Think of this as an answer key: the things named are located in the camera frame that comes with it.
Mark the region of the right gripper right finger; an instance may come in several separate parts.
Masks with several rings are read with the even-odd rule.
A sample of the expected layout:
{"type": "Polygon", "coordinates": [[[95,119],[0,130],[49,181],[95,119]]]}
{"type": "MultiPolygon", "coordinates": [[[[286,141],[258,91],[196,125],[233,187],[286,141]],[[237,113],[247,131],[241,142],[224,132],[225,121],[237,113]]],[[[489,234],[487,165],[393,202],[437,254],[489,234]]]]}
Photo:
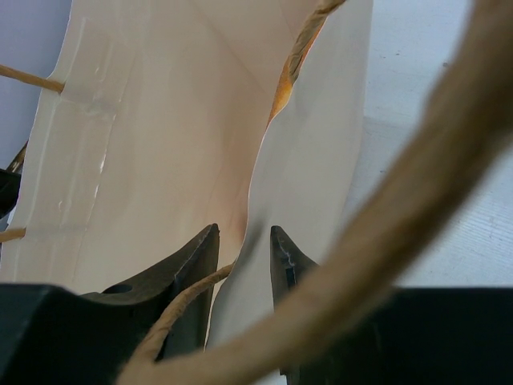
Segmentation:
{"type": "MultiPolygon", "coordinates": [[[[298,284],[302,277],[317,263],[307,257],[292,241],[282,227],[270,229],[270,277],[273,292],[273,309],[276,310],[285,296],[298,284]]],[[[282,367],[280,375],[287,384],[314,384],[316,367],[313,364],[282,367]]]]}

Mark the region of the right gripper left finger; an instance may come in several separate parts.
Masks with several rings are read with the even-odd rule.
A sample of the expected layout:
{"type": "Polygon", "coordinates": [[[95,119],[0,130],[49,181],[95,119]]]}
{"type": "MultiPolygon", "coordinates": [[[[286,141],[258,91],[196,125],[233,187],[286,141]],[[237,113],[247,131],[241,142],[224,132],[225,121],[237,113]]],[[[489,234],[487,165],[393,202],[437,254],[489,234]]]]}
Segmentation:
{"type": "MultiPolygon", "coordinates": [[[[108,306],[103,316],[114,330],[102,332],[103,347],[115,348],[111,358],[126,360],[164,309],[178,294],[216,271],[220,244],[218,225],[207,225],[181,249],[135,276],[101,293],[87,293],[87,300],[108,306]]],[[[176,331],[164,338],[157,359],[171,358],[201,348],[206,340],[207,312],[212,290],[207,290],[184,312],[176,331]]]]}

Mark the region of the beige paper bag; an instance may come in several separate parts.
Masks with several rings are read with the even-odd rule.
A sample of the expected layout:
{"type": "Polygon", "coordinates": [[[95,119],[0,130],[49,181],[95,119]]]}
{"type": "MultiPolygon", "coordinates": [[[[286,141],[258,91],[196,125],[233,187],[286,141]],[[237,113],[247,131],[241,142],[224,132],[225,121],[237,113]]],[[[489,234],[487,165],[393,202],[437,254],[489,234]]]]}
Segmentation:
{"type": "Polygon", "coordinates": [[[2,383],[511,383],[511,2],[75,1],[38,85],[2,383]],[[111,358],[83,295],[211,224],[216,271],[111,358]],[[317,263],[276,310],[274,225],[317,263]],[[204,345],[157,359],[209,289],[204,345]]]}

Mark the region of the long baguette bread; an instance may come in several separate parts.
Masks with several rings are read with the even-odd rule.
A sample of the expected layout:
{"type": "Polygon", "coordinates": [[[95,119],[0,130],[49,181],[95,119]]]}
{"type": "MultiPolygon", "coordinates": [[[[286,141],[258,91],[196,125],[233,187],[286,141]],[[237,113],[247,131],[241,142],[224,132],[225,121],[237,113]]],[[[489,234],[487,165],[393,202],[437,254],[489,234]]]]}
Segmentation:
{"type": "MultiPolygon", "coordinates": [[[[313,37],[309,40],[308,44],[306,45],[305,52],[301,57],[299,67],[302,66],[302,63],[304,62],[306,55],[308,54],[311,46],[313,45],[313,42],[317,38],[319,31],[320,28],[317,29],[313,37]]],[[[271,108],[271,112],[269,114],[267,124],[269,124],[273,117],[288,103],[292,92],[292,87],[293,84],[289,80],[289,62],[286,61],[282,68],[282,72],[277,84],[277,89],[274,94],[273,105],[271,108]]]]}

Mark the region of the metal tongs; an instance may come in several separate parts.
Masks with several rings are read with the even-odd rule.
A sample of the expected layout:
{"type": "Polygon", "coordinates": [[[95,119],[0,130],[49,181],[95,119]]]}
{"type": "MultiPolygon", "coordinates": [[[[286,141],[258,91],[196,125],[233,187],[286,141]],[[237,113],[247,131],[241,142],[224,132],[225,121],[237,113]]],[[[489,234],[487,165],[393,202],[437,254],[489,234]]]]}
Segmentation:
{"type": "Polygon", "coordinates": [[[1,169],[1,218],[7,216],[17,203],[27,145],[28,142],[23,145],[7,169],[1,169]]]}

